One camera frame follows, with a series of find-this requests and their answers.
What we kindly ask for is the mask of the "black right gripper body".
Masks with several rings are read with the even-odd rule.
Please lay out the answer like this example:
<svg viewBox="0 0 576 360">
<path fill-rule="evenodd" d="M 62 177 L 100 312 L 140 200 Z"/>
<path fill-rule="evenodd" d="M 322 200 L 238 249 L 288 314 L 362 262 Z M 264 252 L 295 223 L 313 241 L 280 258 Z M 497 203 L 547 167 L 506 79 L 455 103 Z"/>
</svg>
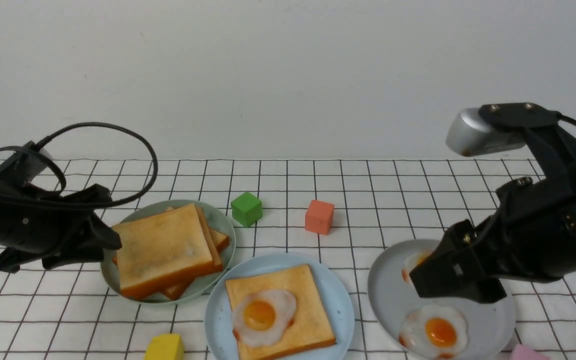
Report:
<svg viewBox="0 0 576 360">
<path fill-rule="evenodd" d="M 519 133 L 542 180 L 500 187 L 499 208 L 478 235 L 489 278 L 557 281 L 576 272 L 576 120 L 532 103 L 486 104 L 478 114 L 496 130 Z"/>
</svg>

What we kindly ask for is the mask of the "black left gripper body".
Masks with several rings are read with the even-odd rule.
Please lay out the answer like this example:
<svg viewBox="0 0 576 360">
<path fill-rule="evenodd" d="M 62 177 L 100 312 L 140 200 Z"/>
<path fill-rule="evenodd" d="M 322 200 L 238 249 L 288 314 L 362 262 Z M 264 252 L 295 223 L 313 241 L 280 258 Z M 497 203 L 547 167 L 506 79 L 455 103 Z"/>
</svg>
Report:
<svg viewBox="0 0 576 360">
<path fill-rule="evenodd" d="M 0 181 L 0 246 L 37 251 L 86 246 L 90 214 L 110 200 L 109 189 L 98 184 L 61 194 Z"/>
</svg>

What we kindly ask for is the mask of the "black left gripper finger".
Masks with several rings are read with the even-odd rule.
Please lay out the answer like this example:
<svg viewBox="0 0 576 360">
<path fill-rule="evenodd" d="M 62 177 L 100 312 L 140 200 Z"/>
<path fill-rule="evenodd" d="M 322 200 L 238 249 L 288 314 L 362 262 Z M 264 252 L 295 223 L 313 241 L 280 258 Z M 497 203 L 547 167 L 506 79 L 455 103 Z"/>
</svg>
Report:
<svg viewBox="0 0 576 360">
<path fill-rule="evenodd" d="M 107 250 L 122 247 L 121 237 L 93 211 L 86 223 L 86 246 Z"/>
<path fill-rule="evenodd" d="M 46 271 L 52 271 L 66 265 L 103 262 L 105 253 L 100 246 L 76 244 L 48 250 L 32 250 L 22 246 L 7 246 L 0 253 L 0 271 L 17 273 L 21 266 L 41 261 Z"/>
</svg>

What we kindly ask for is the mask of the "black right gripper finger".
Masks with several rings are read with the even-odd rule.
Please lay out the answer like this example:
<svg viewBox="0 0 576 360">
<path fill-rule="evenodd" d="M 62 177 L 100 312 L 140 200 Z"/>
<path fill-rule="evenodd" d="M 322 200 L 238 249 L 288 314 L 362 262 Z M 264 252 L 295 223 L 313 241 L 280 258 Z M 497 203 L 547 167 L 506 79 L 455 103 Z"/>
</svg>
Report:
<svg viewBox="0 0 576 360">
<path fill-rule="evenodd" d="M 507 293 L 500 280 L 482 280 L 460 289 L 455 296 L 480 305 L 492 305 L 505 299 Z"/>
<path fill-rule="evenodd" d="M 483 264 L 486 250 L 477 240 L 470 220 L 451 225 L 432 254 L 410 272 L 416 294 L 422 299 L 456 297 L 468 285 L 490 280 Z"/>
</svg>

